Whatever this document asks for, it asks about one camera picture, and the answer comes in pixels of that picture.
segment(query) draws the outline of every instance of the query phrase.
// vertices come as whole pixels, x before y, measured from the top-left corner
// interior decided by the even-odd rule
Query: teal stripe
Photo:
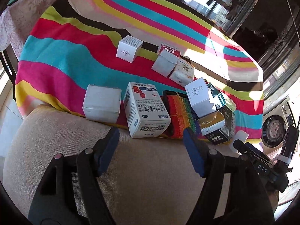
[[[182,23],[179,23],[176,20],[170,19],[169,17],[166,17],[160,13],[152,11],[146,7],[143,7],[141,5],[138,5],[138,4],[128,1],[128,0],[112,0],[112,1],[122,7],[125,7],[127,9],[129,9],[135,13],[138,13],[146,18],[149,18],[157,23],[160,23],[169,28],[172,28],[182,34],[185,34],[220,53],[230,55],[230,56],[240,57],[240,58],[248,58],[248,56],[245,55],[244,52],[237,51],[237,50],[234,50],[231,48],[227,48],[227,47],[220,45],[217,42],[213,42],[211,39],[209,39],[205,35],[200,34],[199,32],[189,28],[188,26],[183,25]]]
[[[20,60],[41,62],[56,67],[85,90],[89,84],[119,88],[122,90],[122,98],[128,82],[155,85],[160,95],[162,95],[163,90],[185,93],[185,91],[144,77],[107,68],[96,61],[84,45],[74,44],[66,40],[38,39],[34,36],[29,36]]]
[[[246,127],[250,129],[261,129],[263,125],[263,115],[248,115],[239,110],[234,111],[236,126]]]

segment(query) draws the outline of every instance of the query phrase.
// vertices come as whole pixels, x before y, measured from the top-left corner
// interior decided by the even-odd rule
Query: sofa
[[[79,154],[103,138],[110,126],[39,106],[24,120],[4,164],[3,185],[27,217],[35,190],[56,153]],[[213,146],[237,156],[227,145]],[[185,224],[204,184],[182,141],[132,139],[120,129],[120,141],[108,171],[97,179],[117,224]],[[230,174],[225,174],[215,217],[224,214]],[[86,215],[76,174],[74,195],[79,214]]]

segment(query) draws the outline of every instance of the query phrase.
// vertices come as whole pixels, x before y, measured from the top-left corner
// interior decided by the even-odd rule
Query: colorful striped blanket
[[[115,57],[126,35],[144,41],[130,64]],[[184,93],[151,70],[161,42],[180,49],[203,77],[237,105],[236,129],[261,138],[263,72],[238,44],[173,0],[56,0],[41,16],[22,51],[16,101],[26,117],[39,104],[83,116],[88,84],[122,89],[129,81]],[[123,104],[117,126],[127,128]]]

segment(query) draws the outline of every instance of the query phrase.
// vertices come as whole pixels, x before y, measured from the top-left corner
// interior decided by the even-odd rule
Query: box
[[[231,137],[232,111],[225,105],[221,108],[220,112],[225,118],[225,125],[205,135],[205,137],[215,145],[229,141]]]
[[[123,103],[132,138],[158,136],[171,123],[154,85],[129,82]]]
[[[168,52],[171,52],[172,54],[176,55],[177,57],[180,57],[180,51],[177,47],[171,46],[167,43],[161,43],[161,45],[157,49],[157,55],[159,55],[163,50],[167,50]]]
[[[168,77],[172,72],[179,57],[163,49],[154,62],[152,69],[162,76]]]
[[[215,112],[216,106],[203,78],[185,86],[190,104],[199,118]]]
[[[119,41],[117,57],[132,63],[137,57],[138,51],[143,45],[143,41],[127,35]]]
[[[198,119],[202,135],[210,134],[225,125],[225,117],[220,111],[212,112]]]
[[[221,107],[223,107],[226,102],[225,102],[225,99],[224,99],[223,95],[221,94],[221,92],[215,86],[213,86],[211,83],[208,83],[207,87],[208,87],[210,93],[212,94],[213,101],[216,104],[216,108],[220,109]]]
[[[179,58],[169,79],[184,87],[194,80],[194,72],[195,67],[193,65]]]
[[[115,124],[120,104],[121,89],[88,85],[82,109],[88,120]]]

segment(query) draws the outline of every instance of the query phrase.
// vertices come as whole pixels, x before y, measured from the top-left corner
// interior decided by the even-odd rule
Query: cord
[[[287,5],[289,6],[289,11],[290,11],[290,13],[291,13],[292,20],[293,20],[293,24],[294,24],[295,29],[296,29],[296,34],[297,34],[297,36],[298,36],[298,43],[299,43],[299,48],[300,48],[300,37],[299,37],[299,33],[298,33],[298,28],[297,28],[296,23],[295,23],[295,19],[294,19],[294,16],[293,16],[293,12],[292,12],[292,9],[291,9],[289,0],[286,0],[286,2],[287,2]],[[299,126],[300,126],[300,116],[299,116],[299,120],[298,120],[297,129],[299,129]]]

